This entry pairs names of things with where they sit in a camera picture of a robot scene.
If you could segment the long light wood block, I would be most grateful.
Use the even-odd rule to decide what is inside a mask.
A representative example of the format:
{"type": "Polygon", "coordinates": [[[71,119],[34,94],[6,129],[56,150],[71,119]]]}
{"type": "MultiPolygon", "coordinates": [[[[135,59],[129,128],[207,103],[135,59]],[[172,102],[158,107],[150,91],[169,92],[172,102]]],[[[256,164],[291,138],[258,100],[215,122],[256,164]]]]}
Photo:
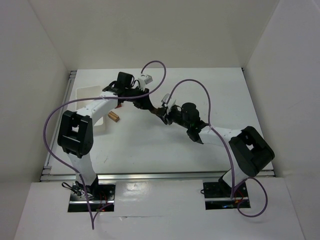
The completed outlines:
{"type": "Polygon", "coordinates": [[[115,123],[117,123],[119,120],[120,120],[120,117],[114,113],[113,111],[110,111],[107,116],[112,120],[114,121],[115,123]]]}

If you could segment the white plastic bin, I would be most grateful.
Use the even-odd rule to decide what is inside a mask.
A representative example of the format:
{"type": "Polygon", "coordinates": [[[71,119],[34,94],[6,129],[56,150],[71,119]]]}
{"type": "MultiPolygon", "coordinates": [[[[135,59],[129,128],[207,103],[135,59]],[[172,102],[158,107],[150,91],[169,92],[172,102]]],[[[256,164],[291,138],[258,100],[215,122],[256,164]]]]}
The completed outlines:
{"type": "MultiPolygon", "coordinates": [[[[77,88],[75,91],[75,96],[76,96],[76,99],[93,98],[93,97],[98,97],[101,92],[102,92],[102,87],[99,85],[87,86],[87,87],[77,88]]],[[[91,102],[92,100],[78,101],[76,103],[75,109],[76,110],[81,109],[87,106],[88,104],[90,104],[91,102]]],[[[106,130],[106,117],[103,116],[93,126],[93,133],[100,134],[105,130],[106,130]]]]}

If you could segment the dark brown arch block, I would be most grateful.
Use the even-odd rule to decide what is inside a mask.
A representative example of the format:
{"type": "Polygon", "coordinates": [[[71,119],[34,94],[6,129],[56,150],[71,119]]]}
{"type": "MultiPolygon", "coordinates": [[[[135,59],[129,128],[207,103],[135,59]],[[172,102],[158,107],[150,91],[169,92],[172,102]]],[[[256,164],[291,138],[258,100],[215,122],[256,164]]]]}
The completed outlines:
{"type": "Polygon", "coordinates": [[[162,107],[159,107],[159,108],[155,108],[153,110],[153,113],[158,116],[158,117],[161,117],[163,115],[163,108],[162,107]]]}

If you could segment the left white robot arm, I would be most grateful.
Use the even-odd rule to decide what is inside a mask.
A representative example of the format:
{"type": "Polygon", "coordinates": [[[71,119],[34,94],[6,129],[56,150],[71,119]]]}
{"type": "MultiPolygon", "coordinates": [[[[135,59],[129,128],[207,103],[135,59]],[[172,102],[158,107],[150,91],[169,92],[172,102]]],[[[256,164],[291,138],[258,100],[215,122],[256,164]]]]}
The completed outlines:
{"type": "Polygon", "coordinates": [[[133,75],[119,72],[117,80],[106,86],[98,99],[76,111],[66,110],[61,118],[57,143],[69,157],[76,171],[76,185],[96,196],[101,190],[90,151],[94,143],[94,125],[124,101],[132,102],[142,110],[153,111],[150,98],[132,97],[149,93],[146,85],[152,82],[150,75],[142,74],[137,80],[133,75]]]}

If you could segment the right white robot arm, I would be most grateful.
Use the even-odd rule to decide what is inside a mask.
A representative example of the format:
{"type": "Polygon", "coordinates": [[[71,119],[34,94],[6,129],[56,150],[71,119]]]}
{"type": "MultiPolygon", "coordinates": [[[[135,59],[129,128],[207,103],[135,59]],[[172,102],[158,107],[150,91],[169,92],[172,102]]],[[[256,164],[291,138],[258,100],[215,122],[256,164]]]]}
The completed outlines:
{"type": "Polygon", "coordinates": [[[233,197],[240,183],[254,178],[275,158],[272,148],[254,127],[242,130],[213,127],[201,120],[194,103],[187,102],[182,107],[163,104],[155,114],[166,125],[175,123],[186,128],[186,134],[195,143],[226,148],[230,170],[218,180],[226,196],[233,197]]]}

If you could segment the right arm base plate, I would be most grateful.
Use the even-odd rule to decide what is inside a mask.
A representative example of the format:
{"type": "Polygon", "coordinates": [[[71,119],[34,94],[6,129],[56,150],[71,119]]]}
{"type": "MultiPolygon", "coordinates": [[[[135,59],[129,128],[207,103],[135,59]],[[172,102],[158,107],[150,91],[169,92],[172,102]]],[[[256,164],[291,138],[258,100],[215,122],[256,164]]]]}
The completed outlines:
{"type": "Polygon", "coordinates": [[[230,197],[231,192],[224,192],[218,182],[204,182],[200,193],[204,195],[206,210],[236,209],[238,204],[240,204],[240,208],[251,207],[245,183],[235,191],[233,198],[230,197]]]}

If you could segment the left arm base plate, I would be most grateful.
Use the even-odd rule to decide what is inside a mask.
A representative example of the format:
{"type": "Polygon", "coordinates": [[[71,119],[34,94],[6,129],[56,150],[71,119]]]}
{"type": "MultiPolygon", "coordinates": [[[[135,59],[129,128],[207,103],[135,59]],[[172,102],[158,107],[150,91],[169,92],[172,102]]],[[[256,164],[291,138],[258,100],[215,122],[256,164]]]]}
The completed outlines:
{"type": "MultiPolygon", "coordinates": [[[[87,200],[85,191],[80,189],[75,183],[72,185],[63,182],[64,188],[70,190],[68,212],[69,213],[84,213],[88,212],[87,200]]],[[[103,184],[100,186],[100,192],[92,195],[88,193],[88,200],[92,212],[97,212],[101,209],[102,212],[113,212],[115,208],[115,184],[103,184]]]]}

